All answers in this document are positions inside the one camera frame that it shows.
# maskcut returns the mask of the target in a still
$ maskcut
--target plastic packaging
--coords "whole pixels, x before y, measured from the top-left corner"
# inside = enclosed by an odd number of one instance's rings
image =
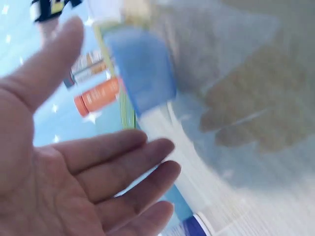
[[[116,101],[118,94],[118,79],[112,78],[86,91],[82,95],[75,97],[74,102],[80,115],[85,117],[90,112],[97,111],[109,103]]]
[[[141,28],[121,27],[108,32],[104,41],[138,116],[176,96],[168,49],[155,35]]]
[[[92,78],[93,75],[105,71],[106,68],[107,66],[103,61],[101,51],[94,50],[85,55],[80,55],[75,64],[71,67],[69,77],[64,79],[63,82],[69,89],[75,84],[79,85]]]
[[[211,236],[211,234],[202,219],[195,214],[159,236]]]

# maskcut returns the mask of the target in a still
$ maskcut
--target finger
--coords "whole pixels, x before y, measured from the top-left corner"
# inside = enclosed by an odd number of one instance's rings
[[[176,162],[164,162],[125,194],[96,205],[104,230],[117,229],[143,213],[173,185],[180,171]]]
[[[67,75],[80,54],[82,42],[82,21],[72,18],[42,50],[4,78],[0,87],[17,96],[34,112]]]
[[[157,236],[172,217],[174,207],[168,202],[159,202],[138,218],[108,236]]]
[[[131,129],[90,139],[54,144],[52,147],[64,156],[69,171],[76,174],[138,148],[146,141],[147,135],[144,132]]]
[[[160,139],[76,176],[92,202],[111,198],[135,179],[158,165],[172,150],[169,140]]]

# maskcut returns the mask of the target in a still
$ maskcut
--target black object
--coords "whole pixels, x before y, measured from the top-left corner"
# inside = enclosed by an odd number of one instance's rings
[[[76,7],[82,0],[32,0],[31,19],[34,22],[44,22],[59,17],[69,2],[72,7]]]

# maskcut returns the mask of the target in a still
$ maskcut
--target blurred product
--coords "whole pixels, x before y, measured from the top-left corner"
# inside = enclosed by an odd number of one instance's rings
[[[195,214],[159,236],[211,236],[211,234],[202,219]]]
[[[141,27],[124,26],[105,34],[137,116],[176,96],[174,73],[165,43]]]
[[[97,111],[102,107],[116,101],[119,94],[119,81],[112,78],[105,81],[82,95],[75,97],[74,102],[81,116],[85,117],[90,112]]]
[[[33,22],[45,22],[61,15],[63,8],[70,2],[72,7],[81,4],[81,0],[33,0],[30,14]]]
[[[74,84],[80,84],[90,79],[93,75],[99,74],[105,71],[107,68],[100,50],[94,50],[81,55],[76,63],[72,66],[70,77],[64,80],[64,84],[67,88],[70,88]]]

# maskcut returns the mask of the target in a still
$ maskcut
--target orange label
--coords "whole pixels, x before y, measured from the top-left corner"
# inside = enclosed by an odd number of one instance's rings
[[[82,94],[82,100],[89,112],[99,110],[116,100],[119,93],[119,82],[112,78]]]

